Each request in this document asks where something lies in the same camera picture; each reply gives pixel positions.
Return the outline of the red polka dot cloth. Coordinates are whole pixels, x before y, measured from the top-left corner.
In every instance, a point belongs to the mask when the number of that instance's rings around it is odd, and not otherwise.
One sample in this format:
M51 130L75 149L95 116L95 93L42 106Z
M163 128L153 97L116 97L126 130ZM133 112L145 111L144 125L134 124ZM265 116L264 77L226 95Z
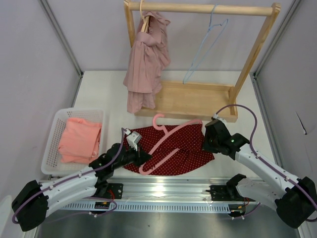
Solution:
M142 138L139 145L151 159L141 166L124 168L141 175L178 176L198 169L214 160L211 152L203 150L202 124L166 125L165 130L153 126L134 129Z

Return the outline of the beige plastic hanger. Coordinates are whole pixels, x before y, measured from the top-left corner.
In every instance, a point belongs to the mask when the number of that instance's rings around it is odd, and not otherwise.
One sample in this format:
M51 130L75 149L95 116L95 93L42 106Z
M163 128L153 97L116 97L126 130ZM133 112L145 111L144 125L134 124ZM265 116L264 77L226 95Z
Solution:
M139 7L139 12L140 12L140 16L141 19L143 21L143 25L141 27L141 32L146 33L148 31L148 26L149 26L149 16L144 16L143 15L143 11L142 11L142 5L143 5L144 0L140 0L140 7Z

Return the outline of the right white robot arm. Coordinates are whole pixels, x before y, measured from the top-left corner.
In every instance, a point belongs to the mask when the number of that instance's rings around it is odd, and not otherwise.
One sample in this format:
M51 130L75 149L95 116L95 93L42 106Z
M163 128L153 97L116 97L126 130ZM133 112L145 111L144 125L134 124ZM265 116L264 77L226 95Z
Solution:
M236 175L231 180L233 184L226 188L230 199L242 196L255 200L276 211L279 218L294 229L317 210L317 191L310 178L298 178L261 157L247 138L239 133L231 135L218 119L207 123L205 129L205 150L230 157L266 182L258 184L244 175Z

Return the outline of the pink skirt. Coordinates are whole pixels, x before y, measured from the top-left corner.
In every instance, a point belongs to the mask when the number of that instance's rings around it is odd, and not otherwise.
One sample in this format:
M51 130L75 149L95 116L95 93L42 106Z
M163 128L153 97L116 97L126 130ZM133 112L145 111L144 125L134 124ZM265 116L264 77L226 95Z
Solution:
M170 21L156 11L143 15L149 17L148 32L141 31L141 20L123 80L128 90L127 111L132 114L142 107L155 108L156 94L162 89L161 73L170 64L167 43Z

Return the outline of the pink plastic hanger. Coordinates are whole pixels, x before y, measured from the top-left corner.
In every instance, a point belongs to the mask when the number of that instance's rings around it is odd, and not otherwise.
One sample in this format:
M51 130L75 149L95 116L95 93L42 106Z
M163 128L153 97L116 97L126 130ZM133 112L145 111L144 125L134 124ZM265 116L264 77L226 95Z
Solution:
M151 149L151 151L149 152L150 155L152 155L159 147L160 145L166 141L170 136L172 136L175 132L179 131L180 129L191 125L191 124L203 124L201 119L192 119L190 121L187 121L181 125L178 125L177 127L175 127L174 129L172 129L171 131L168 131L165 127L165 125L158 125L157 124L157 119L158 118L164 118L165 115L164 114L156 114L153 119L152 119L152 126L154 127L154 129L159 130L159 131L163 131L164 132L164 136L155 144L155 146ZM144 165L141 165L139 167L139 173L141 175L150 175L152 172L154 172L156 169L158 169L164 162L166 162L168 159L170 159L174 154L176 154L180 149L176 148L174 149L172 152L170 152L166 157L164 157L161 161L159 161L156 165L154 165L151 169L144 171L143 167Z

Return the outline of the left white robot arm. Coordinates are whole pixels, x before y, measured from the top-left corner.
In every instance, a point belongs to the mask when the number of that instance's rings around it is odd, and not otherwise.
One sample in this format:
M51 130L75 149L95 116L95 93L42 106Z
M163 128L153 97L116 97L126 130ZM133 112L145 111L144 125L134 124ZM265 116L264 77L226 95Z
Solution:
M56 210L77 200L89 197L110 199L107 180L114 171L127 165L141 166L150 159L151 155L141 147L125 149L123 144L115 143L74 174L46 183L30 181L12 202L12 222L26 232L40 225Z

